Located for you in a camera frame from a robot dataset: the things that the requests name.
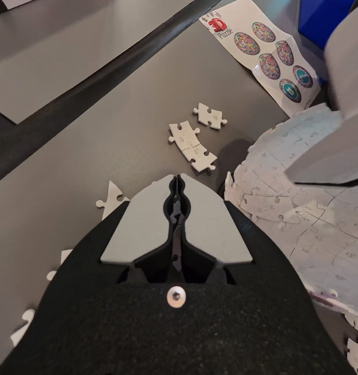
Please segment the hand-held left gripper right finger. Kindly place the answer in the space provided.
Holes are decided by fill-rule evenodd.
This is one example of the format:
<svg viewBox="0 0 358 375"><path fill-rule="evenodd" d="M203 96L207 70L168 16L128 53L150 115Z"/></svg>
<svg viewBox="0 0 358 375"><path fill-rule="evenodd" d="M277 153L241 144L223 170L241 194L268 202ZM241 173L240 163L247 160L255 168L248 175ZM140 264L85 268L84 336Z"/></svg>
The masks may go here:
<svg viewBox="0 0 358 375"><path fill-rule="evenodd" d="M188 245L222 265L248 264L252 256L225 201L213 190L186 174L179 175L187 209L183 230Z"/></svg>

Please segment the puzzle pieces group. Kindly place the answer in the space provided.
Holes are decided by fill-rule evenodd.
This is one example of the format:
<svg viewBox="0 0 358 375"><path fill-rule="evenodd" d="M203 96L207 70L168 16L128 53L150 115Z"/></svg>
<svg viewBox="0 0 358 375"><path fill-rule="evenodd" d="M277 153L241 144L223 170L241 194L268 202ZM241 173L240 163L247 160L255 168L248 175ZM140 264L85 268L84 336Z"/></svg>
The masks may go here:
<svg viewBox="0 0 358 375"><path fill-rule="evenodd" d="M193 112L198 116L199 123L205 126L210 125L210 128L212 129L220 130L222 125L227 124L227 120L222 118L221 111L211 110L209 112L209 108L203 103L199 103L198 107L193 109ZM200 146L200 142L196 137L197 134L199 134L200 129L192 129L188 121L180 124L170 124L169 128L171 132L171 136L168 138L169 142L175 142L182 153L184 153L184 151L187 149L197 148ZM97 208L104 208L102 220L109 216L113 210L119 207L122 203L129 201L129 199L126 197L119 201L118 198L122 195L122 191L112 181L109 181L107 201L104 202L102 200L98 200L96 202ZM25 325L10 336L13 347L18 345L26 333L34 314L35 309L28 309L23 313L22 319L26 322Z"/></svg>

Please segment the printed instruction leaflet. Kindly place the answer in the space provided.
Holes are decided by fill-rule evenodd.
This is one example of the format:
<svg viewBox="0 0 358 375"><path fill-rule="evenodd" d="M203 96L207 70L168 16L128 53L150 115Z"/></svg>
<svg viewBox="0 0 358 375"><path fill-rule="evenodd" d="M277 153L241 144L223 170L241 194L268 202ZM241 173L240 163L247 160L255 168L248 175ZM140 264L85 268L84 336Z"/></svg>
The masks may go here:
<svg viewBox="0 0 358 375"><path fill-rule="evenodd" d="M310 107L321 89L317 73L294 37L275 26L253 1L234 1L199 21L287 115Z"/></svg>

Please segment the blue plastic bin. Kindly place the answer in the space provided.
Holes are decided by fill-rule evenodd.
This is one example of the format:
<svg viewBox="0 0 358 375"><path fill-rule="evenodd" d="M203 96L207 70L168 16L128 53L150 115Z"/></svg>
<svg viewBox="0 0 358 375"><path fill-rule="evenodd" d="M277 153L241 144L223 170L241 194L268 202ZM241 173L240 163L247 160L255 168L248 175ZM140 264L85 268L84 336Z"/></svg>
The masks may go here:
<svg viewBox="0 0 358 375"><path fill-rule="evenodd" d="M301 0L298 32L318 48L325 45L348 15L354 0Z"/></svg>

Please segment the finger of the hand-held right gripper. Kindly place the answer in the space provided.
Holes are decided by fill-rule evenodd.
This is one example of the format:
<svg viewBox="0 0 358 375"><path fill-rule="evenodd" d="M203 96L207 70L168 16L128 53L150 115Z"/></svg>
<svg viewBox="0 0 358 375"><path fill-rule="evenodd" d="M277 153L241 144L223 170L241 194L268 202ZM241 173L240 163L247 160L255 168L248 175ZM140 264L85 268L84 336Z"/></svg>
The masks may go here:
<svg viewBox="0 0 358 375"><path fill-rule="evenodd" d="M336 27L324 52L336 104L352 118L358 114L358 7Z"/></svg>
<svg viewBox="0 0 358 375"><path fill-rule="evenodd" d="M358 113L299 157L285 174L302 186L358 186Z"/></svg>

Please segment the colourful puzzle ball box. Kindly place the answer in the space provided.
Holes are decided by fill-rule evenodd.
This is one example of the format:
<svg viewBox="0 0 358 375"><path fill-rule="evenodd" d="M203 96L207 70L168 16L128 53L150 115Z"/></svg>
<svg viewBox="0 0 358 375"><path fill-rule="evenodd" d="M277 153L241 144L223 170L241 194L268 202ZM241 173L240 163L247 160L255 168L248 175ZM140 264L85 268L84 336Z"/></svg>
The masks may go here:
<svg viewBox="0 0 358 375"><path fill-rule="evenodd" d="M31 2L31 0L0 0L0 14L8 12L9 10L17 8L28 2Z"/></svg>

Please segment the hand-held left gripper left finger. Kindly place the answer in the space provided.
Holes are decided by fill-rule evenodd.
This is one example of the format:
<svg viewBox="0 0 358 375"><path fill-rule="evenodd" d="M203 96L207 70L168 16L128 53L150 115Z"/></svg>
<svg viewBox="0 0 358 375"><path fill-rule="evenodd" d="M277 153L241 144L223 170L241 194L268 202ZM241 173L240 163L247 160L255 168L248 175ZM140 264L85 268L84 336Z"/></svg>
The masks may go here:
<svg viewBox="0 0 358 375"><path fill-rule="evenodd" d="M172 238L176 176L154 181L129 202L102 256L105 264L131 264Z"/></svg>

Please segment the partly built white puzzle ball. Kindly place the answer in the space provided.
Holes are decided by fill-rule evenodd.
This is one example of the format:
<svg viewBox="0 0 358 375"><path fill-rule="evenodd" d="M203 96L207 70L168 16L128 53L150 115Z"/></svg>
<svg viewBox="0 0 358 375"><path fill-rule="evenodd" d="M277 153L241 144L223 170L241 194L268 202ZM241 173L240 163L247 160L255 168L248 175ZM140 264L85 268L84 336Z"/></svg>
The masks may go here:
<svg viewBox="0 0 358 375"><path fill-rule="evenodd" d="M310 292L358 314L358 186L302 187L284 174L341 123L322 103L267 130L227 177L225 199L278 245Z"/></svg>

